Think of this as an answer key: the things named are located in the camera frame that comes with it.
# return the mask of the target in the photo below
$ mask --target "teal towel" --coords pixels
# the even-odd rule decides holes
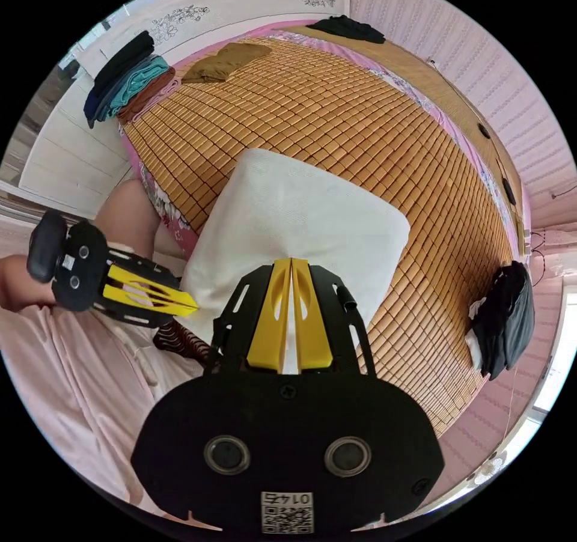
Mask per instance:
[[[140,66],[126,76],[124,85],[112,98],[108,106],[108,117],[116,114],[138,93],[140,93],[154,78],[168,71],[168,63],[160,56],[151,58],[145,66]]]

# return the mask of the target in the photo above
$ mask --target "person's hand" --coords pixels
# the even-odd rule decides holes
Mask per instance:
[[[56,304],[50,284],[41,284],[28,273],[25,255],[0,259],[0,306],[19,312],[27,306]]]

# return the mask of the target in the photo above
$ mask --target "white headboard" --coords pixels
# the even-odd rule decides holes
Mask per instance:
[[[348,15],[349,5],[349,0],[158,0],[109,29],[76,59],[94,78],[107,60],[146,29],[155,52],[174,63],[186,56],[177,52],[179,46],[227,25],[244,22],[243,26],[256,28],[283,20]]]

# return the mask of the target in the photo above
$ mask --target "striped sock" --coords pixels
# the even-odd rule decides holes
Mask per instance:
[[[206,364],[210,346],[176,320],[161,326],[153,341],[159,350],[174,352],[184,358],[195,359],[202,365]]]

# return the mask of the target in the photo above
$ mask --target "camera lens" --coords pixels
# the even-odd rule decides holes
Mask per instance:
[[[217,436],[204,448],[204,459],[219,474],[240,474],[248,468],[251,457],[246,444],[234,436]]]
[[[335,440],[325,452],[327,470],[340,478],[357,476],[370,462],[371,449],[368,444],[353,436]]]

